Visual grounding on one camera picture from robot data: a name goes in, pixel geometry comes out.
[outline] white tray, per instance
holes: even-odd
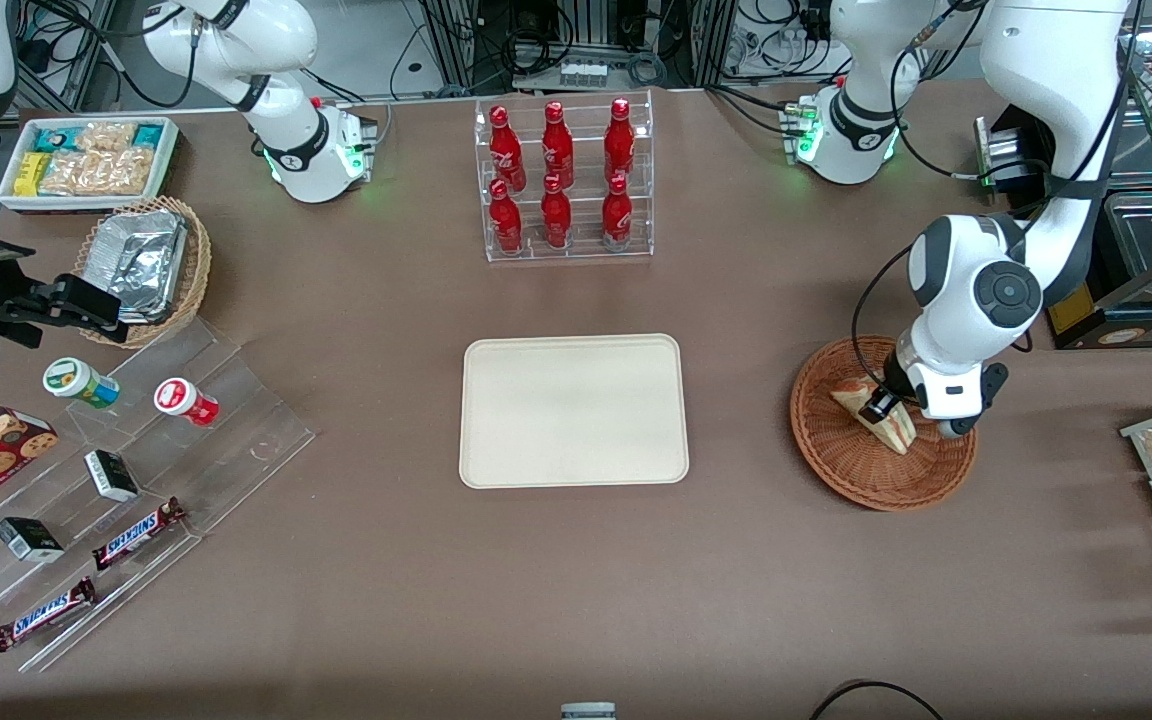
[[[467,486],[676,483],[687,464],[679,343],[667,334],[480,340],[465,350]]]
[[[150,177],[145,182],[145,191],[141,195],[13,195],[12,187],[15,177],[20,173],[20,159],[24,158],[28,151],[33,150],[33,143],[38,138],[38,132],[44,129],[73,128],[86,126],[90,122],[112,123],[137,123],[142,126],[162,126],[162,135],[159,136],[159,145],[154,149],[154,164],[150,165]],[[83,211],[99,211],[109,209],[122,209],[123,205],[131,205],[137,200],[150,200],[159,195],[162,182],[168,176],[168,165],[172,161],[172,152],[177,142],[177,124],[164,115],[94,115],[94,118],[46,118],[29,120],[20,128],[17,145],[12,151],[12,159],[8,161],[8,169],[0,181],[0,204],[5,209],[15,210],[17,213],[83,213]]]

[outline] beige tray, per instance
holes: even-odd
[[[687,464],[679,343],[667,334],[480,340],[465,350],[467,486],[676,483]]]

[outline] small black box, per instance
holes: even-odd
[[[88,473],[96,483],[96,492],[101,497],[119,502],[136,500],[141,494],[132,479],[132,471],[127,469],[127,462],[114,452],[91,450],[86,456]]]
[[[17,560],[51,562],[65,554],[65,548],[38,520],[3,518],[0,521],[0,538],[8,543],[8,550]]]

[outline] white robotic arm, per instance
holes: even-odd
[[[242,111],[265,146],[274,179],[294,199],[332,200],[367,173],[356,115],[319,108],[291,76],[314,61],[317,31],[296,0],[188,0],[151,6],[142,23],[154,60],[192,77]]]
[[[895,392],[915,395],[929,418],[958,420],[954,433],[970,429],[1006,378],[1001,366],[991,373],[983,364],[1087,273],[1114,137],[1102,128],[1116,101],[1116,39],[1128,0],[991,5],[984,74],[1006,100],[1051,129],[1056,191],[1023,229],[1006,215],[948,215],[914,242],[909,281],[923,313],[901,334],[886,379]]]

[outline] snickers bar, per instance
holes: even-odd
[[[56,600],[47,602],[31,614],[21,617],[15,623],[0,626],[0,652],[6,652],[15,644],[29,637],[35,630],[55,623],[61,615],[76,609],[82,605],[96,605],[96,588],[92,588],[91,578],[78,579],[70,591],[56,597]]]
[[[122,535],[111,539],[108,544],[105,544],[105,547],[92,551],[97,573],[108,569],[109,566],[131,555],[142,544],[150,541],[150,538],[161,533],[169,524],[183,517],[184,510],[180,507],[176,498],[170,498],[156,507],[154,511],[146,515],[141,523],[123,530]]]

